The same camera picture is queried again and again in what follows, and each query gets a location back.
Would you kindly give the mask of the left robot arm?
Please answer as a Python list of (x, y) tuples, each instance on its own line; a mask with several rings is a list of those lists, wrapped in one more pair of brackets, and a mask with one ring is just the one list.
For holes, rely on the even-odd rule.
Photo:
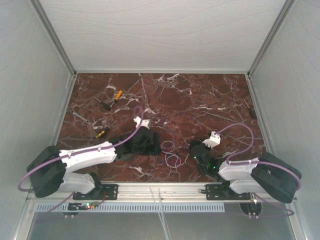
[(97, 199), (103, 193), (99, 179), (94, 174), (77, 173), (78, 170), (127, 161), (135, 156), (157, 156), (160, 152), (159, 134), (141, 126), (133, 136), (122, 135), (92, 147), (59, 150), (55, 145), (48, 146), (26, 170), (37, 198), (71, 191)]

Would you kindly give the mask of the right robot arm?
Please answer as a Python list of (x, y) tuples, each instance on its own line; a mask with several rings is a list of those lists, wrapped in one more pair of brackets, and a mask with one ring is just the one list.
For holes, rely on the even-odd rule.
[(249, 160), (223, 160), (214, 157), (204, 141), (193, 140), (189, 153), (202, 175), (224, 183), (221, 193), (227, 199), (244, 193), (268, 194), (289, 204), (301, 188), (301, 172), (269, 152)]

